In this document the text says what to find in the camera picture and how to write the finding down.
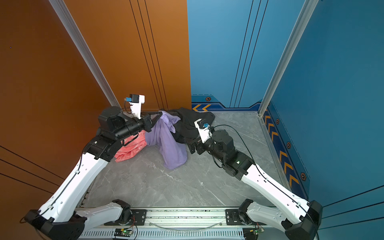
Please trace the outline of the purple cloth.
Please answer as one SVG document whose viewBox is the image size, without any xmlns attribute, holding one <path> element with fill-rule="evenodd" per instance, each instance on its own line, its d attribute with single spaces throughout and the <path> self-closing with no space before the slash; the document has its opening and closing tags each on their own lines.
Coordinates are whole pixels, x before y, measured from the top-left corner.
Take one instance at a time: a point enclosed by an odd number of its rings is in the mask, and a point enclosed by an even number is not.
<svg viewBox="0 0 384 240">
<path fill-rule="evenodd" d="M 178 143 L 173 134 L 176 133 L 176 124 L 180 118 L 165 111 L 155 123 L 149 133 L 145 133 L 148 146 L 158 146 L 164 158 L 164 167 L 169 170 L 180 167 L 187 161 L 187 150 L 185 144 Z"/>
</svg>

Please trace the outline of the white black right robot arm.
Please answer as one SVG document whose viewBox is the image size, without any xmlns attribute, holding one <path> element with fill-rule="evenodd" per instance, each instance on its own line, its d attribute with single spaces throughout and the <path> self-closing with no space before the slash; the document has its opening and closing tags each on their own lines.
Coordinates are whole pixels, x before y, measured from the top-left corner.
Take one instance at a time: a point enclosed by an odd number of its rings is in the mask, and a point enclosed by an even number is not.
<svg viewBox="0 0 384 240">
<path fill-rule="evenodd" d="M 273 207 L 246 199 L 238 209 L 245 225 L 262 223 L 285 233 L 290 240 L 318 240 L 323 207 L 292 193 L 270 177 L 250 155 L 235 148 L 233 138 L 225 130 L 200 129 L 199 137 L 186 142 L 192 154 L 210 154 L 231 177 L 249 185 Z"/>
</svg>

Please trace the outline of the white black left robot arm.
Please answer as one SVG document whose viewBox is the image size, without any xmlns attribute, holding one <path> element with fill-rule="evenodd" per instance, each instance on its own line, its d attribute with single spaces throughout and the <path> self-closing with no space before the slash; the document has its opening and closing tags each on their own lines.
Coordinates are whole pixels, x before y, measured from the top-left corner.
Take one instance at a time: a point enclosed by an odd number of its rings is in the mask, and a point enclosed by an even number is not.
<svg viewBox="0 0 384 240">
<path fill-rule="evenodd" d="M 150 132 L 161 116 L 162 112 L 151 112 L 130 118 L 119 107 L 103 110 L 97 134 L 83 148 L 72 172 L 49 200 L 38 210 L 30 210 L 20 222 L 51 240 L 77 240 L 84 231 L 105 223 L 130 223 L 131 206 L 122 200 L 86 211 L 76 211 L 76 207 L 98 174 L 127 145 L 125 139 Z"/>
</svg>

